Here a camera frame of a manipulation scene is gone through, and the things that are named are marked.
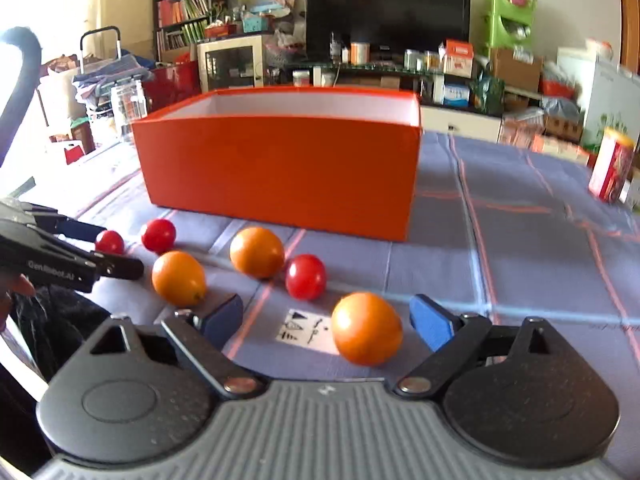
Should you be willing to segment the person's left hand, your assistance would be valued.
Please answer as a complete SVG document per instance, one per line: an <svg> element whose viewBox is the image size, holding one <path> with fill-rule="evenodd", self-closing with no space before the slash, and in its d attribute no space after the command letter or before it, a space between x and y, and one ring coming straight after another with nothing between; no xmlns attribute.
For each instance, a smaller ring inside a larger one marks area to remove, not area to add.
<svg viewBox="0 0 640 480"><path fill-rule="evenodd" d="M22 295L32 297L36 293L35 287L24 274L1 272L0 276L0 313L5 320L12 310L12 296Z"/></svg>

